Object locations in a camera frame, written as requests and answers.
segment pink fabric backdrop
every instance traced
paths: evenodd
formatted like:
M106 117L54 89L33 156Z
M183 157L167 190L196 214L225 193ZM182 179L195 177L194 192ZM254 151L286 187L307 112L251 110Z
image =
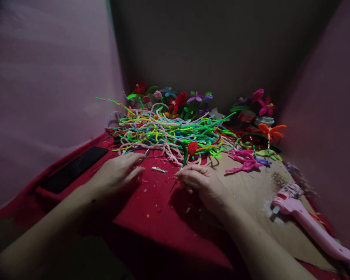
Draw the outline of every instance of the pink fabric backdrop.
M282 105L285 158L318 192L318 210L350 249L350 0L339 6Z
M98 136L124 99L105 2L0 1L0 205Z

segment black phone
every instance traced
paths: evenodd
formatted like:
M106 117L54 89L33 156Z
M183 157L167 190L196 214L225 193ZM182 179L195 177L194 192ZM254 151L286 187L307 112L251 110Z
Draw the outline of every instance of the black phone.
M107 149L100 147L90 148L84 154L46 179L41 184L41 187L52 193L59 194L79 176L86 172L91 166L98 162L98 160L106 155L107 152Z

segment pink glue gun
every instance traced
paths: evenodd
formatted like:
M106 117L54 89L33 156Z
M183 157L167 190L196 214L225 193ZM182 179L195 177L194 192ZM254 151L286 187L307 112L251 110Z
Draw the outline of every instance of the pink glue gun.
M328 255L349 263L350 250L341 246L311 217L300 200L302 194L303 190L297 184L287 184L272 201L273 213L277 214L280 211L285 215L292 214Z

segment hand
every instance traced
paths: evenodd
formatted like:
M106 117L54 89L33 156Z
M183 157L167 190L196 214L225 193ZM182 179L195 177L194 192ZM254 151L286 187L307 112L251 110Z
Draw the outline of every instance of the hand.
M199 185L198 194L205 207L214 214L218 214L231 199L231 194L219 180L214 169L208 166L187 165L175 174L177 180L186 178ZM185 188L192 194L192 188L183 180L180 188Z
M129 152L108 160L85 185L79 187L94 201L102 200L124 189L128 183L145 170L135 168L135 163L145 158L144 154Z

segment small container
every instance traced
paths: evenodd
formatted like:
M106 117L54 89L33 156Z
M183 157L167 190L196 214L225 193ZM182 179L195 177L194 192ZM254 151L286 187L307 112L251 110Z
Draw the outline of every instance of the small container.
M238 124L237 130L244 131L254 120L256 114L250 110L241 111L240 115L238 115Z
M275 120L271 117L256 117L254 122L251 123L253 132L259 129L259 124L264 123L267 127L271 127Z

